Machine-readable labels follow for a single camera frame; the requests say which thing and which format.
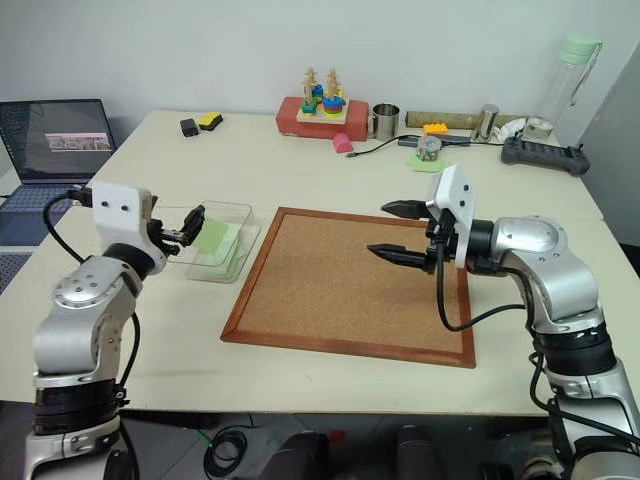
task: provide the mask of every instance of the black power strip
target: black power strip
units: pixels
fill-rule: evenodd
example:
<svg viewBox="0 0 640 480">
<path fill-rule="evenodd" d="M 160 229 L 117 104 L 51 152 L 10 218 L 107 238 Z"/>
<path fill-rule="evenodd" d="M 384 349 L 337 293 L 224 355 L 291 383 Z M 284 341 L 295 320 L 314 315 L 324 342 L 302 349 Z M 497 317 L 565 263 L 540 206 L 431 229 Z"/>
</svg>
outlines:
<svg viewBox="0 0 640 480">
<path fill-rule="evenodd" d="M 553 147 L 527 142 L 516 137 L 505 140 L 500 158 L 504 163 L 526 163 L 560 168 L 576 177 L 584 175 L 591 166 L 580 148 Z"/>
</svg>

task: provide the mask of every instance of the orange toy brick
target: orange toy brick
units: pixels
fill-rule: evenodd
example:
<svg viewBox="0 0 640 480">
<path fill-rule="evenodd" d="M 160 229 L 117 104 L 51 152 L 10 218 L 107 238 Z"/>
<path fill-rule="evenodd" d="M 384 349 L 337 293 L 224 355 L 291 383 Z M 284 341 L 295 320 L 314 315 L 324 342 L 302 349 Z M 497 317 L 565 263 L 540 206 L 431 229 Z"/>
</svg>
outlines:
<svg viewBox="0 0 640 480">
<path fill-rule="evenodd" d="M 449 129 L 446 123 L 425 123 L 422 126 L 425 135 L 448 135 Z"/>
</svg>

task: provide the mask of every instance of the clear plastic container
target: clear plastic container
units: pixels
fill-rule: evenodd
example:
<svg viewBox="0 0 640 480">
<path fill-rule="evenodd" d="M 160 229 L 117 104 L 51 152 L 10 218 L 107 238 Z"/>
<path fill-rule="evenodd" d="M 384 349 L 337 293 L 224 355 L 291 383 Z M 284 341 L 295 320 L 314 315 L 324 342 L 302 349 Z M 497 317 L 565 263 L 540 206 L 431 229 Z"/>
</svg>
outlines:
<svg viewBox="0 0 640 480">
<path fill-rule="evenodd" d="M 255 243 L 260 227 L 254 222 L 251 205 L 206 200 L 205 225 L 189 247 L 169 257 L 169 263 L 185 265 L 190 280 L 233 283 Z M 157 205 L 154 218 L 164 228 L 180 229 L 196 205 Z"/>
<path fill-rule="evenodd" d="M 529 141 L 546 140 L 558 119 L 586 81 L 602 48 L 600 40 L 568 34 L 558 52 L 553 80 L 544 102 L 535 115 L 527 119 L 522 138 Z"/>
</svg>

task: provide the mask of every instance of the green bottle cap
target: green bottle cap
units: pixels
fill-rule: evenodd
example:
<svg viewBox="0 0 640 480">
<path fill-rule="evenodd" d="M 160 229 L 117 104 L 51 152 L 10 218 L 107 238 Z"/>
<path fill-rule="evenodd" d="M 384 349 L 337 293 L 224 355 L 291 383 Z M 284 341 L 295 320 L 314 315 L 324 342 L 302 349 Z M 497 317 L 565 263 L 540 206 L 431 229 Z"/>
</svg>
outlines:
<svg viewBox="0 0 640 480">
<path fill-rule="evenodd" d="M 602 40 L 578 33 L 567 33 L 562 48 L 558 52 L 560 60 L 572 65 L 584 65 L 602 45 Z"/>
</svg>

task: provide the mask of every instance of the stainless steel mug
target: stainless steel mug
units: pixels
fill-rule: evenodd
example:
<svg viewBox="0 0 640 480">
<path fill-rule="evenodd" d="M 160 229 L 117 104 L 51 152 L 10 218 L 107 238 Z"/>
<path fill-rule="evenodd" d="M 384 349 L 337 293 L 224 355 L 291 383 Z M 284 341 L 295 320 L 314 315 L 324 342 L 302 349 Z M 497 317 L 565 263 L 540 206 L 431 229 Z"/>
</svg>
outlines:
<svg viewBox="0 0 640 480">
<path fill-rule="evenodd" d="M 372 133 L 381 142 L 391 140 L 398 135 L 400 109 L 390 103 L 379 103 L 373 107 Z"/>
</svg>

